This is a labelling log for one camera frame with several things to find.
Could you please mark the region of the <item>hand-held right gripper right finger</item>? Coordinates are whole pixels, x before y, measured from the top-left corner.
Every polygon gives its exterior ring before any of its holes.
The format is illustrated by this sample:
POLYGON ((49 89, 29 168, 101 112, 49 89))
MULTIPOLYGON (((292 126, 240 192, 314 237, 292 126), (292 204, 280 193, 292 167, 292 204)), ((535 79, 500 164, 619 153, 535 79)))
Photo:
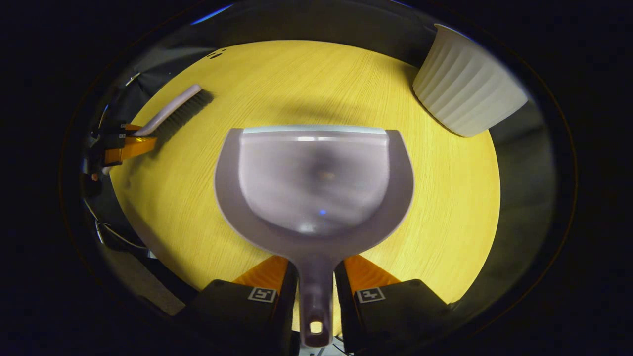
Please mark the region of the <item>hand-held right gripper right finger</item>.
POLYGON ((427 345, 449 329, 453 310, 420 279, 400 281, 362 256, 335 268, 341 327, 335 333, 353 356, 394 356, 427 345))

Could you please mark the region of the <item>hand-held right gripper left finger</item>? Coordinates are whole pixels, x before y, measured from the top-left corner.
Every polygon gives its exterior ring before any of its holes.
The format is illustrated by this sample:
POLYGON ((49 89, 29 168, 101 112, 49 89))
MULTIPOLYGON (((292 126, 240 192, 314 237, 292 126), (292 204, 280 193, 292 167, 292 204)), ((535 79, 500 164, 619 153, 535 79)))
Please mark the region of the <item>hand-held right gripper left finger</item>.
POLYGON ((296 356, 294 266, 269 257, 233 281, 215 279, 190 304, 190 325, 236 356, 296 356))

